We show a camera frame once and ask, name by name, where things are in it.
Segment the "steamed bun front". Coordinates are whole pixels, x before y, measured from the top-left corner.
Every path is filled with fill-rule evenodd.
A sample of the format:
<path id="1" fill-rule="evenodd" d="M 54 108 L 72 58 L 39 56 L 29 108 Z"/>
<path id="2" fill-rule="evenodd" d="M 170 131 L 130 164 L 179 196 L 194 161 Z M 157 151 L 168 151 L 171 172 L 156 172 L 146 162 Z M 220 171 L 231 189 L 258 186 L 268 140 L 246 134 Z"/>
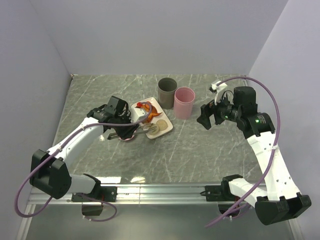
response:
<path id="1" fill-rule="evenodd" d="M 154 136 L 160 131 L 159 126 L 157 124 L 153 124 L 148 128 L 147 134 Z"/>

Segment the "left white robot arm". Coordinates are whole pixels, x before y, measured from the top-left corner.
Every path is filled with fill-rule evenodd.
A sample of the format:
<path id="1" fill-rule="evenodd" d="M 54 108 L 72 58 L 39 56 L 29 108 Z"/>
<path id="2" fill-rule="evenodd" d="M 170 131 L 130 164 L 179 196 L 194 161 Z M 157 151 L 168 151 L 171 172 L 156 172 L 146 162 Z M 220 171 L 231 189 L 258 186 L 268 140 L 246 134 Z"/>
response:
<path id="1" fill-rule="evenodd" d="M 37 150 L 31 160 L 29 183 L 60 199 L 66 194 L 83 194 L 89 201 L 102 198 L 101 181 L 89 174 L 70 174 L 77 156 L 107 130 L 114 129 L 122 139 L 130 138 L 138 128 L 130 119 L 128 103 L 111 96 L 107 104 L 88 112 L 82 123 L 64 140 L 47 151 Z"/>

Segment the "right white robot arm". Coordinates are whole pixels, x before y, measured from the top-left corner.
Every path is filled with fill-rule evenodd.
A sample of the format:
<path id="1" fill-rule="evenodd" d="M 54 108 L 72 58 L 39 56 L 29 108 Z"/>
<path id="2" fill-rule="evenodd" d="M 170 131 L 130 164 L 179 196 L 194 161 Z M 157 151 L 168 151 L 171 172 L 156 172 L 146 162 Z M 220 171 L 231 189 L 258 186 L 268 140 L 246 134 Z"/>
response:
<path id="1" fill-rule="evenodd" d="M 206 130 L 211 128 L 210 116 L 214 116 L 216 125 L 224 121 L 236 123 L 256 156 L 266 190 L 254 188 L 241 175 L 234 174 L 224 177 L 219 188 L 206 186 L 201 195 L 208 202 L 243 199 L 254 207 L 258 219 L 266 226 L 297 218 L 312 202 L 294 183 L 280 149 L 274 143 L 276 130 L 270 116 L 258 112 L 256 91 L 252 87 L 235 87 L 232 101 L 228 99 L 226 87 L 226 84 L 210 87 L 215 98 L 201 106 L 197 122 Z"/>

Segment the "metal tongs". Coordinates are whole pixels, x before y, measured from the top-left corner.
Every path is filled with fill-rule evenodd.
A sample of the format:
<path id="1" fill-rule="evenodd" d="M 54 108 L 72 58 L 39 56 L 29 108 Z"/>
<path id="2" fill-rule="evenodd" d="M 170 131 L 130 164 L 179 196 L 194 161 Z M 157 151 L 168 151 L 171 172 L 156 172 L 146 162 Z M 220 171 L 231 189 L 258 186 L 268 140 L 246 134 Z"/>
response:
<path id="1" fill-rule="evenodd" d="M 107 139 L 113 140 L 113 139 L 117 139 L 118 137 L 122 139 L 126 139 L 126 138 L 130 138 L 133 134 L 135 135 L 146 134 L 148 132 L 148 128 L 151 125 L 155 125 L 155 124 L 148 123 L 146 125 L 128 127 L 128 129 L 126 130 L 118 130 L 118 132 L 110 133 Z"/>

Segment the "steamed bun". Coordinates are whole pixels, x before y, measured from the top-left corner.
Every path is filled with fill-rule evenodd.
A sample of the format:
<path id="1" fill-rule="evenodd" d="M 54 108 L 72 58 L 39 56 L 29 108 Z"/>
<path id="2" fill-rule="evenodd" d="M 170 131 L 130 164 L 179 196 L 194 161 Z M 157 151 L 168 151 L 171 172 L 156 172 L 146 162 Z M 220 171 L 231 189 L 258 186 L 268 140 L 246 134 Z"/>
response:
<path id="1" fill-rule="evenodd" d="M 156 122 L 156 125 L 158 126 L 160 131 L 164 131 L 164 130 L 166 130 L 168 128 L 168 124 L 164 119 L 159 119 Z"/>
<path id="2" fill-rule="evenodd" d="M 160 131 L 159 126 L 157 124 L 153 124 L 148 128 L 147 134 L 154 136 Z"/>

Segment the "steamed bun back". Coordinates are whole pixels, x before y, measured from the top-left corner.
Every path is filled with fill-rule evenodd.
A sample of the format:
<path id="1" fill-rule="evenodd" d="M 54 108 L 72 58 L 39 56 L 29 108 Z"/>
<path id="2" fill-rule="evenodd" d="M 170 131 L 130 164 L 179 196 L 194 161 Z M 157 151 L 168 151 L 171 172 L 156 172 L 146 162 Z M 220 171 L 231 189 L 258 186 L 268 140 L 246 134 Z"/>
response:
<path id="1" fill-rule="evenodd" d="M 164 119 L 159 119 L 156 122 L 156 125 L 158 126 L 160 131 L 164 131 L 164 130 L 166 130 L 168 128 L 168 124 Z"/>

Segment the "roasted chicken wing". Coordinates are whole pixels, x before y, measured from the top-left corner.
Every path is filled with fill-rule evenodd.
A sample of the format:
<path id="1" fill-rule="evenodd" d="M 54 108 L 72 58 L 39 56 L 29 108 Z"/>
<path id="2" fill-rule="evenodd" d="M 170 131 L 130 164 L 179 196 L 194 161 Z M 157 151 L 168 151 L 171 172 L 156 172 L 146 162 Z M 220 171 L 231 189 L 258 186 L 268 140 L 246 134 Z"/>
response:
<path id="1" fill-rule="evenodd" d="M 154 117 L 158 117 L 162 112 L 151 112 L 147 117 L 147 123 L 150 123 Z"/>

